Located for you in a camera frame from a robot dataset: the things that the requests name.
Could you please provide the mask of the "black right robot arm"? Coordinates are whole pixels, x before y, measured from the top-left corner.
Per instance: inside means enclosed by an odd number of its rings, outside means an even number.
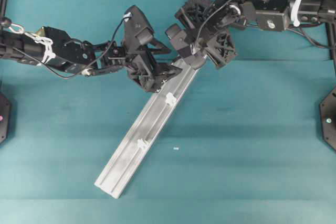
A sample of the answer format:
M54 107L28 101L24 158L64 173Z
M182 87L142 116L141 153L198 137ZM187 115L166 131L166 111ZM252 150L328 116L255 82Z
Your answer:
M209 58L217 69L236 55L230 27L285 31L335 23L335 0L187 0L165 32L184 62L199 69Z

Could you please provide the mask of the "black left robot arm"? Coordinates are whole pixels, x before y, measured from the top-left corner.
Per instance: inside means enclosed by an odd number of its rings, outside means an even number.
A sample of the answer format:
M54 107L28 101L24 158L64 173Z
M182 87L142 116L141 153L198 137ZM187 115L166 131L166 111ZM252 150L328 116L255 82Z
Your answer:
M162 85L181 73L182 69L157 62L155 54L168 54L170 49L156 39L154 46L139 45L128 50L116 41L94 45L80 41L63 30L42 27L43 35L25 32L17 34L1 31L1 59L33 66L44 66L63 79L82 75L86 77L110 74L121 69L145 92L156 93Z

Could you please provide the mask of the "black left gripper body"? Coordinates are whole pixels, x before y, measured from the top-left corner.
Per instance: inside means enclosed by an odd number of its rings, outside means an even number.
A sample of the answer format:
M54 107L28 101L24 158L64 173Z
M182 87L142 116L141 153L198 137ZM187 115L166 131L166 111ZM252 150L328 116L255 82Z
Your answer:
M158 63L148 46L140 46L134 52L126 52L125 47L112 47L110 61L113 65L125 67L128 77L145 92L157 92Z

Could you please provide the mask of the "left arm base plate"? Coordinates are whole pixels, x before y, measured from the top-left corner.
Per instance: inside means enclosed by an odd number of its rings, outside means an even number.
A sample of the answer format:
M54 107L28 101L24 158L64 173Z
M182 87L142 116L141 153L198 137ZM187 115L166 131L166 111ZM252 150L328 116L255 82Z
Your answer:
M1 107L0 107L0 141L1 143L4 142L7 138L8 133L8 125L9 125L9 119L10 119L10 113L11 113L12 104L10 100L1 92Z

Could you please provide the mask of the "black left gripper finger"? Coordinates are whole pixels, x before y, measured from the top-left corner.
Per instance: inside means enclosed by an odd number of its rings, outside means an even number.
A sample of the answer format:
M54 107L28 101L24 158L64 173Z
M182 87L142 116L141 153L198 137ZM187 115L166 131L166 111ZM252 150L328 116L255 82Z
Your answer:
M150 54L169 54L170 48L158 41L154 36L149 35L143 38L143 53Z
M176 77L182 69L168 63L158 63L146 81L147 92L157 92L165 82Z

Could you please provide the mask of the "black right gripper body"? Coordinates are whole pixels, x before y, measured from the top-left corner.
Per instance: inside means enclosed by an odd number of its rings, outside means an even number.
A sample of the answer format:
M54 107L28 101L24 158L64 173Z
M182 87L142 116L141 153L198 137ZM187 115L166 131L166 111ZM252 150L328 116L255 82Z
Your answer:
M205 25L203 23L224 1L187 0L176 12L175 18L182 23L183 29L193 29L195 44L200 47L204 58L209 58L217 69L227 65L237 56L235 45L230 36L228 25L236 14L234 9L223 9L226 13L217 13Z

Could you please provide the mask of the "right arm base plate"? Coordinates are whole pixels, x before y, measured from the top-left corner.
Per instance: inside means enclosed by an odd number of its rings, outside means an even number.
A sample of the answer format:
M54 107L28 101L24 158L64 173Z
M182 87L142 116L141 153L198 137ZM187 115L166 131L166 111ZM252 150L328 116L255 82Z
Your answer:
M335 150L335 88L321 101L319 110L323 140Z

